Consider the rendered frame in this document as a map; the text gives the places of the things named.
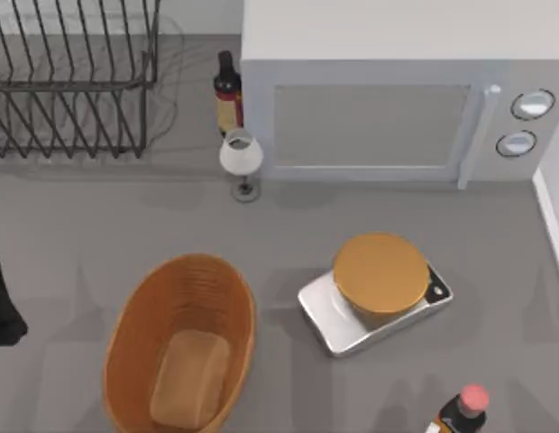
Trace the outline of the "white wine glass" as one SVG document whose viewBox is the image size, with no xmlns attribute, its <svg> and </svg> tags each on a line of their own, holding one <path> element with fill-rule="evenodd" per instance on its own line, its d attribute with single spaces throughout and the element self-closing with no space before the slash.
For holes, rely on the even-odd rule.
<svg viewBox="0 0 559 433">
<path fill-rule="evenodd" d="M 229 131 L 219 152 L 223 170 L 231 177 L 231 195 L 240 203 L 255 201 L 261 192 L 259 171 L 263 150 L 259 142 L 245 129 Z"/>
</svg>

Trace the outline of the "silver kitchen scale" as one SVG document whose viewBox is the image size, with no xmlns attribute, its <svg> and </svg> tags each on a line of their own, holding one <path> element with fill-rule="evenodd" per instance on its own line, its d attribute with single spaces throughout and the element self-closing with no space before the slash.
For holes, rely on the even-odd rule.
<svg viewBox="0 0 559 433">
<path fill-rule="evenodd" d="M 328 353 L 344 357 L 416 324 L 453 301 L 452 289 L 433 267 L 428 270 L 425 296 L 411 309 L 392 315 L 378 316 L 353 306 L 337 289 L 331 271 L 303 287 L 298 302 Z"/>
</svg>

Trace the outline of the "orange round bowl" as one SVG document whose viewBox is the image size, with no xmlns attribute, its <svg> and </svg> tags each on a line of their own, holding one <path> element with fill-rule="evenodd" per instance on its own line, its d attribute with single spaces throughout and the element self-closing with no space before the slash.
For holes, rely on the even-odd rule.
<svg viewBox="0 0 559 433">
<path fill-rule="evenodd" d="M 416 306 L 429 281 L 423 253 L 389 232 L 346 240 L 334 256 L 333 275 L 344 300 L 373 322 L 396 318 Z"/>
</svg>

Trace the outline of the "microwave door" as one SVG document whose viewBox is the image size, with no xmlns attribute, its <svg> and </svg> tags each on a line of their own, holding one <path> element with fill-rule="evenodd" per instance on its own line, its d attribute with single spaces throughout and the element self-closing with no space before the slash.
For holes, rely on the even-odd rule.
<svg viewBox="0 0 559 433">
<path fill-rule="evenodd" d="M 245 59 L 244 123 L 269 179 L 457 184 L 482 90 L 507 71 L 490 60 Z"/>
</svg>

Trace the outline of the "dark bottle with red label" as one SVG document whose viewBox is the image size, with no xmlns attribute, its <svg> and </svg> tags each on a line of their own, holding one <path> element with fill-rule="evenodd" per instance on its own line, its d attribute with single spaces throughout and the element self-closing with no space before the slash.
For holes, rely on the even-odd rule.
<svg viewBox="0 0 559 433">
<path fill-rule="evenodd" d="M 240 73 L 230 51 L 217 54 L 219 70 L 213 79 L 217 126 L 222 136 L 243 127 L 243 93 Z"/>
</svg>

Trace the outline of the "orange wicker basket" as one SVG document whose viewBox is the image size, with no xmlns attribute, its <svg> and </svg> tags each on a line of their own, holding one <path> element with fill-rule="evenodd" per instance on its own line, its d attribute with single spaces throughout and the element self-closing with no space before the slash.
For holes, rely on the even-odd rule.
<svg viewBox="0 0 559 433">
<path fill-rule="evenodd" d="M 252 290 L 226 260 L 191 253 L 152 271 L 118 316 L 103 368 L 103 399 L 115 433 L 220 433 L 250 371 L 256 308 Z M 153 421 L 150 401 L 165 349 L 182 330 L 213 333 L 231 348 L 214 418 L 199 429 Z"/>
</svg>

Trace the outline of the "brown bread loaf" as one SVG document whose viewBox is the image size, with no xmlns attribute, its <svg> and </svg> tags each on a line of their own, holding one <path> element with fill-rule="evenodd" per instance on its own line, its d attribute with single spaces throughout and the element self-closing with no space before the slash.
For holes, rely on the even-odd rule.
<svg viewBox="0 0 559 433">
<path fill-rule="evenodd" d="M 230 345 L 219 335 L 188 329 L 169 341 L 161 361 L 150 414 L 173 428 L 205 427 L 218 412 L 230 357 Z"/>
</svg>

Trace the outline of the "pale microwave oven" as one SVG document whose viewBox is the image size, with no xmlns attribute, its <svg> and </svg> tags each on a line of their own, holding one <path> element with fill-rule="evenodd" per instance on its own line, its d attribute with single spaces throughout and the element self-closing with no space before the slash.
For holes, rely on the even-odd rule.
<svg viewBox="0 0 559 433">
<path fill-rule="evenodd" d="M 245 59 L 500 62 L 508 71 L 469 182 L 530 179 L 559 126 L 559 0 L 245 0 Z M 514 99 L 538 89 L 554 107 L 515 118 Z M 498 139 L 523 130 L 535 148 L 500 156 Z"/>
</svg>

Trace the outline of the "small microwave knob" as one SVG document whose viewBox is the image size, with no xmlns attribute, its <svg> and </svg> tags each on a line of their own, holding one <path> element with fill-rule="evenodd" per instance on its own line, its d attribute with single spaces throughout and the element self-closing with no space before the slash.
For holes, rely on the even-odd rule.
<svg viewBox="0 0 559 433">
<path fill-rule="evenodd" d="M 536 136 L 527 130 L 501 136 L 496 143 L 497 153 L 504 158 L 518 158 L 529 154 L 536 146 Z"/>
</svg>

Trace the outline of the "dark bottle with pink cap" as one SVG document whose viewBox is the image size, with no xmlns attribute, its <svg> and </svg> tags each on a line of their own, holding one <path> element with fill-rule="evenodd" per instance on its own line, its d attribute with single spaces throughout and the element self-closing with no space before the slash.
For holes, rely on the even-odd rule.
<svg viewBox="0 0 559 433">
<path fill-rule="evenodd" d="M 439 410 L 424 433 L 481 433 L 488 406 L 488 391 L 482 385 L 467 384 Z"/>
</svg>

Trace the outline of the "large microwave knob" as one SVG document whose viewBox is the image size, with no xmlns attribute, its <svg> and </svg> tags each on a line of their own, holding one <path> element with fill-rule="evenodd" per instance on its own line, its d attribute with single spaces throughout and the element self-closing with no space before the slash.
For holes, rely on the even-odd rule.
<svg viewBox="0 0 559 433">
<path fill-rule="evenodd" d="M 555 104 L 555 96 L 546 89 L 518 95 L 512 102 L 511 114 L 521 121 L 532 121 L 546 115 Z"/>
</svg>

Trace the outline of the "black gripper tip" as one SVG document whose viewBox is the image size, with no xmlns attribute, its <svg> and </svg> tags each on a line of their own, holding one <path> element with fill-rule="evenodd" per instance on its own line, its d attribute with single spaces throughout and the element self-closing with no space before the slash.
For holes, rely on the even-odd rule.
<svg viewBox="0 0 559 433">
<path fill-rule="evenodd" d="M 17 345 L 28 326 L 8 293 L 0 263 L 0 347 Z"/>
</svg>

